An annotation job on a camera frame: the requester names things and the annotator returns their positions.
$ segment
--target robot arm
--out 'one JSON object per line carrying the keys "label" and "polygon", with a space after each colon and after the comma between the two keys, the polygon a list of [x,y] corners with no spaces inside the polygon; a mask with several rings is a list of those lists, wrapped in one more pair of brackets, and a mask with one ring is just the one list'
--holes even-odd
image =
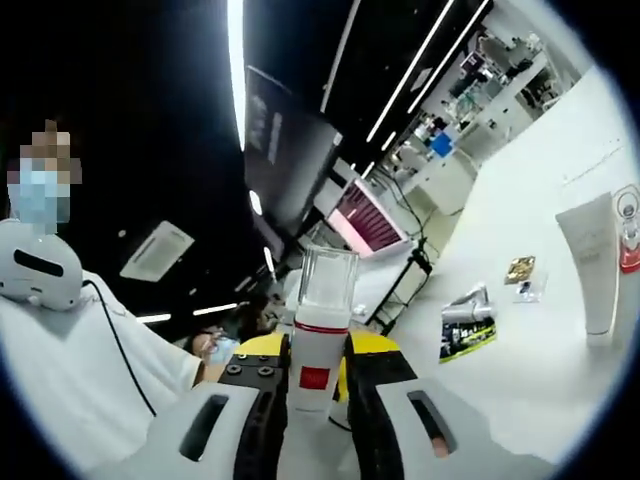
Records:
{"label": "robot arm", "polygon": [[[348,417],[363,480],[549,476],[549,464],[503,449],[475,409],[436,381],[419,379],[392,340],[352,332],[345,363]],[[160,412],[138,452],[88,478],[275,480],[287,426],[288,368],[287,336],[246,342],[220,383],[198,385]],[[444,439],[451,455],[439,458],[434,438]]]}

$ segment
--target white table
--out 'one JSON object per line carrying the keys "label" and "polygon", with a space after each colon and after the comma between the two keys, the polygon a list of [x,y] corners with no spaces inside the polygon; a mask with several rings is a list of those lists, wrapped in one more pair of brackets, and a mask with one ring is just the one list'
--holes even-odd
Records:
{"label": "white table", "polygon": [[[632,127],[607,82],[590,70],[483,166],[431,280],[392,333],[420,376],[435,377],[488,418],[495,441],[553,463],[606,398],[638,311],[638,277],[627,276],[621,343],[587,347],[578,275],[554,218],[640,178]],[[548,272],[538,304],[513,303],[513,287],[503,285],[509,262],[524,255]],[[497,305],[497,339],[439,365],[441,308],[478,281]]]}

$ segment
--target red label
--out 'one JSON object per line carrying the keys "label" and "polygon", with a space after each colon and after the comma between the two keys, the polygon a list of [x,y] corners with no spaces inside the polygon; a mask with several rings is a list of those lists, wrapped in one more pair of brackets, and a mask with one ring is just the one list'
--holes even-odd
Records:
{"label": "red label", "polygon": [[324,390],[329,383],[328,368],[302,367],[300,387],[309,390]]}

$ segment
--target display screen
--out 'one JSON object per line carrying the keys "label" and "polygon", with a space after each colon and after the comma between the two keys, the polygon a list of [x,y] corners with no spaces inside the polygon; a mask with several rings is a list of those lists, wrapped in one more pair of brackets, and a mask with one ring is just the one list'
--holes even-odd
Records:
{"label": "display screen", "polygon": [[363,258],[404,240],[401,230],[357,182],[347,187],[327,222]]}

